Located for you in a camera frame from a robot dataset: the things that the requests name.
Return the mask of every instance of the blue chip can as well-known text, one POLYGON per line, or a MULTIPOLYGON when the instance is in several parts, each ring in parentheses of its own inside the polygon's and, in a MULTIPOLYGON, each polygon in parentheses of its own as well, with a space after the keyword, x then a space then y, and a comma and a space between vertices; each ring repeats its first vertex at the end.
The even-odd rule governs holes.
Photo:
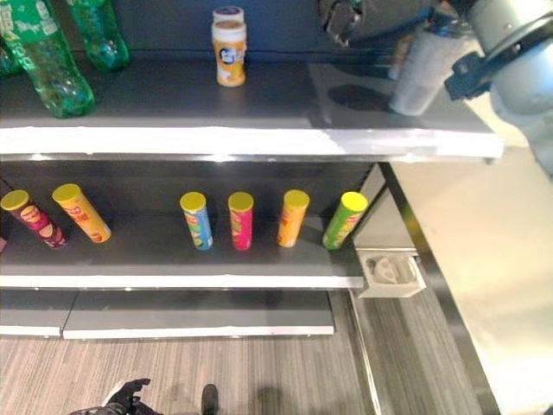
POLYGON ((194 246, 206 250, 213 246, 213 237, 207 216, 206 197, 202 193, 189 192, 181 198, 181 208, 188 223, 194 246))

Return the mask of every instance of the white lid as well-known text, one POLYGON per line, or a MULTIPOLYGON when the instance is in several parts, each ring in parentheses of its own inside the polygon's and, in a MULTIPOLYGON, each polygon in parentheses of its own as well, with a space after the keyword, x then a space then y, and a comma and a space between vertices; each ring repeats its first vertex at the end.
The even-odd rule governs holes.
POLYGON ((215 22, 212 27, 213 37, 225 37, 229 35, 240 35, 245 37, 245 24, 235 20, 224 20, 215 22))
POLYGON ((213 11, 213 22, 221 22, 224 20, 244 22, 244 10, 236 6, 218 7, 213 11))

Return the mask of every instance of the white shelf edge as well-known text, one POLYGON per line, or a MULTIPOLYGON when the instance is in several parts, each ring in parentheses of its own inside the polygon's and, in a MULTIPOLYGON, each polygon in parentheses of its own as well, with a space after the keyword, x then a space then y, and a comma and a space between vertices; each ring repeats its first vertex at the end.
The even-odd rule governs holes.
POLYGON ((4 288, 160 289, 160 288, 317 288, 357 289, 359 277, 268 275, 0 275, 4 288))
POLYGON ((50 159, 48 154, 114 153, 205 155, 215 162, 258 155, 391 156, 414 162, 432 157, 499 158, 505 148, 504 140, 491 132, 412 128, 16 127, 0 129, 0 140, 1 156, 29 154, 35 161, 50 159))
POLYGON ((333 326, 199 327, 188 329, 63 330, 68 340, 135 339, 162 337, 242 337, 253 335, 333 335, 333 326))
POLYGON ((47 337, 61 337, 61 332, 59 327, 0 325, 0 335, 40 335, 47 337))

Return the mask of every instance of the gray wall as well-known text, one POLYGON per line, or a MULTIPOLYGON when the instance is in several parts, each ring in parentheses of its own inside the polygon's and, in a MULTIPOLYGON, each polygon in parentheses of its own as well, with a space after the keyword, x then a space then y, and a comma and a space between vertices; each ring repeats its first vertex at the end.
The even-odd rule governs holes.
MULTIPOLYGON (((66 0, 51 0, 73 50, 83 50, 66 0)), ((319 24, 316 0, 112 0, 128 46, 136 51, 211 53, 212 10, 245 10, 252 53, 357 54, 334 47, 319 24)))

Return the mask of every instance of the gray shelf surface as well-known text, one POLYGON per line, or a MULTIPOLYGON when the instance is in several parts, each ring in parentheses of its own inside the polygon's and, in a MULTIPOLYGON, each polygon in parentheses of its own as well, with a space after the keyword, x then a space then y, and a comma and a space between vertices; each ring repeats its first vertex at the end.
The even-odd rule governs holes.
POLYGON ((321 244, 318 216, 306 217, 294 248, 276 243, 278 223, 254 218, 250 250, 232 248, 227 218, 212 218, 213 247, 193 246, 183 216, 106 216, 112 236, 93 244, 77 227, 53 251, 14 224, 0 267, 0 286, 12 288, 362 288, 363 271, 348 240, 334 252, 321 244))
POLYGON ((331 335, 324 291, 82 291, 66 339, 331 335))
POLYGON ((59 337, 76 292, 0 291, 0 335, 59 337))
POLYGON ((218 86, 211 61, 136 60, 120 73, 82 67, 97 106, 81 118, 49 116, 25 74, 3 81, 3 160, 413 160, 498 157, 504 146, 476 115, 444 93, 421 117, 388 111, 394 83, 366 76, 359 66, 251 62, 239 88, 218 86))

